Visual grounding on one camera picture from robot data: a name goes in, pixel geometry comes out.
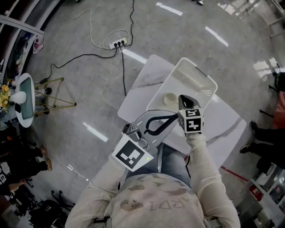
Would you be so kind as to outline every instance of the power strip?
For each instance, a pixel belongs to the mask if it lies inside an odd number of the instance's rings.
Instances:
[[[122,42],[122,41],[124,41],[124,45],[127,45],[126,38],[124,37],[124,38],[122,38],[122,39],[119,39],[119,40],[117,40],[117,41],[114,41],[114,42],[112,42],[112,43],[109,43],[110,49],[114,49],[114,48],[115,48],[114,44],[118,44],[118,42]]]

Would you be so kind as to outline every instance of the gray floor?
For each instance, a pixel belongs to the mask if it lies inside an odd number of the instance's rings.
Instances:
[[[148,58],[152,54],[176,65],[187,57],[198,64],[218,84],[217,95],[226,101],[247,123],[257,121],[270,127],[272,120],[259,113],[264,109],[273,113],[277,96],[268,89],[273,79],[272,63],[282,63],[276,40],[270,40],[270,20],[275,16],[261,1],[252,11],[236,16],[233,9],[244,0],[206,0],[203,7],[190,0],[161,0],[183,14],[181,16],[156,5],[154,0],[136,0],[133,14],[134,42],[130,51]],[[114,53],[96,48],[90,41],[89,12],[77,20],[55,22],[75,17],[86,9],[93,11],[92,37],[102,45],[106,35],[117,29],[130,30],[129,14],[132,1],[82,0],[76,4],[66,1],[56,11],[45,28],[44,48],[32,56],[26,72],[34,81],[49,75],[50,64],[61,66],[83,53],[111,56]],[[220,42],[205,28],[208,27],[226,43]],[[124,32],[110,36],[106,43],[126,37]],[[126,90],[128,91],[143,63],[125,55]],[[108,60],[82,57],[61,69],[53,69],[51,79],[65,77],[77,106],[37,117],[33,130],[37,140],[49,150],[52,172],[41,172],[33,178],[34,192],[45,199],[51,190],[62,190],[76,201],[88,180],[96,175],[115,146],[125,122],[117,111],[124,100],[122,84],[122,56]],[[107,142],[90,133],[86,124],[108,138]],[[246,129],[224,166],[251,178],[256,172],[258,157],[239,154],[239,148],[251,138]],[[220,171],[229,197],[237,204],[244,195],[245,182]]]

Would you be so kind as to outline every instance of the white plastic basket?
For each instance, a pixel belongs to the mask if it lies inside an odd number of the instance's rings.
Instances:
[[[188,95],[205,109],[217,89],[217,83],[210,76],[199,70],[191,60],[182,58],[152,98],[147,110],[178,112],[178,102],[171,106],[164,104],[163,98],[167,93],[174,93],[177,97]]]

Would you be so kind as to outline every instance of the gold metal frame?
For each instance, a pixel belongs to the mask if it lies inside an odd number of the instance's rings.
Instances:
[[[74,107],[74,106],[77,105],[77,103],[75,102],[75,99],[74,99],[73,95],[71,94],[70,90],[68,89],[68,87],[67,87],[67,85],[66,85],[66,83],[65,83],[63,77],[60,77],[60,78],[57,78],[57,79],[54,79],[54,80],[51,80],[51,81],[47,81],[47,82],[45,82],[45,83],[42,84],[42,85],[37,85],[37,86],[35,86],[35,89],[37,89],[37,88],[39,88],[39,87],[41,87],[41,86],[46,86],[46,85],[48,85],[49,83],[52,83],[52,82],[54,82],[54,81],[59,81],[59,80],[60,80],[60,82],[59,82],[59,84],[58,84],[57,92],[56,92],[55,97],[52,97],[52,96],[49,96],[49,95],[46,95],[46,94],[42,94],[42,93],[40,93],[39,91],[35,90],[35,93],[38,93],[38,94],[41,94],[41,95],[43,95],[43,96],[45,96],[45,97],[49,97],[49,98],[53,98],[53,99],[54,99],[53,106],[46,105],[46,104],[43,104],[43,103],[39,103],[40,105],[48,106],[49,109],[48,109],[48,110],[39,111],[39,112],[35,112],[35,115],[40,114],[40,113],[44,113],[44,112],[48,112],[48,111],[53,111],[53,110],[59,110],[59,109],[70,108],[70,107]],[[65,85],[65,87],[66,87],[66,89],[67,89],[67,91],[68,91],[68,93],[69,93],[69,95],[70,95],[70,97],[71,97],[73,103],[72,103],[72,102],[65,101],[65,100],[61,100],[61,99],[57,98],[58,92],[59,92],[59,89],[60,89],[62,83]],[[66,105],[66,106],[62,106],[62,107],[56,107],[56,101],[57,101],[57,100],[62,101],[62,102],[66,102],[66,103],[68,103],[68,104],[70,104],[70,105]]]

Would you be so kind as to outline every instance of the beige long-sleeve shirt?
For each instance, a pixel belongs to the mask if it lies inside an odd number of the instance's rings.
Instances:
[[[107,227],[204,228],[204,217],[217,217],[224,228],[240,228],[236,209],[226,195],[220,173],[201,134],[187,135],[192,147],[191,187],[165,174],[130,177],[117,191],[125,168],[112,157],[82,192],[65,228],[101,226],[95,218],[110,216]]]

